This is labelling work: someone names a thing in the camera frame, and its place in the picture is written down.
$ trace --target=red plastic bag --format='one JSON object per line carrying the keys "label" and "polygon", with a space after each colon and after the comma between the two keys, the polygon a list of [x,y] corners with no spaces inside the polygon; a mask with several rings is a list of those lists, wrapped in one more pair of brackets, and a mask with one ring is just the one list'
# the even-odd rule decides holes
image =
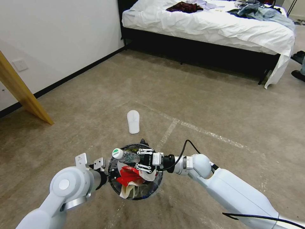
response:
{"label": "red plastic bag", "polygon": [[121,177],[117,178],[117,181],[120,182],[125,187],[128,186],[129,182],[133,181],[134,183],[140,185],[145,180],[139,175],[139,171],[131,166],[123,166],[121,171]]}

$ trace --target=wooden beam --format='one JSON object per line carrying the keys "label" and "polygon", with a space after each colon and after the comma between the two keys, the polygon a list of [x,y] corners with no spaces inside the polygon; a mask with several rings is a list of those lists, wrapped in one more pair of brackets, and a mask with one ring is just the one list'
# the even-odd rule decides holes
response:
{"label": "wooden beam", "polygon": [[12,65],[0,51],[0,80],[21,105],[33,115],[53,125],[54,122],[31,93]]}

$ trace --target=wall outlet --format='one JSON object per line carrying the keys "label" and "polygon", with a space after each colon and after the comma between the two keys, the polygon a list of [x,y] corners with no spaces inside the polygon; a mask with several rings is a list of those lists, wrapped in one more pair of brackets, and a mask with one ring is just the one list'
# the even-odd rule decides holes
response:
{"label": "wall outlet", "polygon": [[26,65],[24,59],[15,60],[13,61],[13,64],[15,65],[15,67],[19,72],[28,69],[28,66]]}

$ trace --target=black baseboard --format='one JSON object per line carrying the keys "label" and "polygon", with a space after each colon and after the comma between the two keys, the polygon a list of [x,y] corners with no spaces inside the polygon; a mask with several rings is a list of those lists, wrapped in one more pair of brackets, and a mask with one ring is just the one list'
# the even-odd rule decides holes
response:
{"label": "black baseboard", "polygon": [[[54,88],[62,85],[63,83],[73,79],[74,77],[84,73],[85,71],[88,71],[89,69],[91,69],[91,68],[95,67],[96,65],[102,63],[103,61],[109,59],[110,57],[114,56],[115,54],[118,54],[119,52],[123,51],[124,49],[125,49],[125,47],[122,47],[122,48],[118,49],[117,51],[114,51],[113,53],[110,53],[109,55],[107,55],[107,56],[105,56],[105,57],[103,57],[103,58],[93,62],[92,64],[89,64],[88,66],[78,70],[77,72],[74,72],[71,75],[68,75],[67,77],[65,77],[65,78],[63,78],[63,79],[61,79],[61,80],[51,84],[50,86],[48,86],[48,87],[46,87],[46,88],[44,88],[44,89],[34,93],[34,96],[36,98],[39,98],[40,96],[48,93],[49,91],[53,90]],[[22,105],[19,102],[17,102],[15,104],[13,104],[13,105],[3,109],[2,111],[0,111],[0,118],[2,118],[4,116],[8,115],[9,113],[19,109],[20,107],[22,107]]]}

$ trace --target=white bedsheet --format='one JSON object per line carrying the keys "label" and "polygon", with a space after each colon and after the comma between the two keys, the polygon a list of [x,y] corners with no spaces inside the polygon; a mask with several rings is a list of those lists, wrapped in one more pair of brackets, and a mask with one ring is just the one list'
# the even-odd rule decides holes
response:
{"label": "white bedsheet", "polygon": [[279,61],[265,88],[279,81],[290,59],[294,32],[276,22],[230,15],[226,11],[235,8],[232,1],[206,0],[225,8],[191,14],[166,11],[180,1],[138,0],[131,9],[123,12],[123,26],[251,51],[279,53]]}

